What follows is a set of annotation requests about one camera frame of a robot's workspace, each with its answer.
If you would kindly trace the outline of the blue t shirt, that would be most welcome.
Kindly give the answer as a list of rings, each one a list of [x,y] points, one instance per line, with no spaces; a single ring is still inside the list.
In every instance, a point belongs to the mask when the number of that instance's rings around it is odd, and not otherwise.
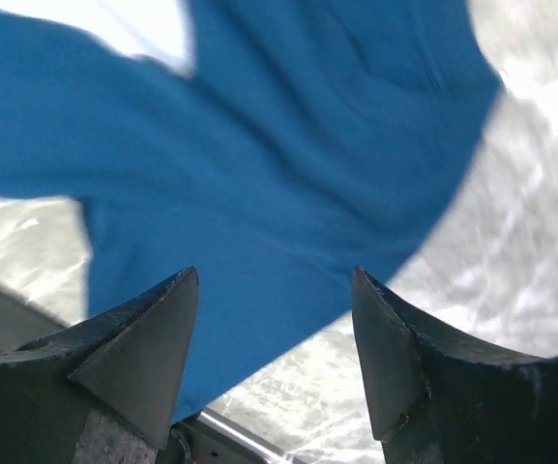
[[[396,274],[498,88],[464,1],[0,1],[0,196],[79,203],[90,314],[198,270],[183,419]]]

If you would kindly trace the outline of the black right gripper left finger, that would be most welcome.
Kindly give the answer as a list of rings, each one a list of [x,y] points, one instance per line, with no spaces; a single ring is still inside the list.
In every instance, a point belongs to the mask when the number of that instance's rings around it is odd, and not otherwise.
[[[191,341],[186,268],[70,327],[0,288],[0,463],[152,463]]]

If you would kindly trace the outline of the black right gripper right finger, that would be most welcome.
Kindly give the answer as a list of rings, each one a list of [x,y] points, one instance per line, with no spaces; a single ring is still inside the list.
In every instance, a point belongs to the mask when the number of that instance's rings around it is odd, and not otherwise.
[[[558,356],[474,337],[355,269],[372,435],[389,463],[558,463]]]

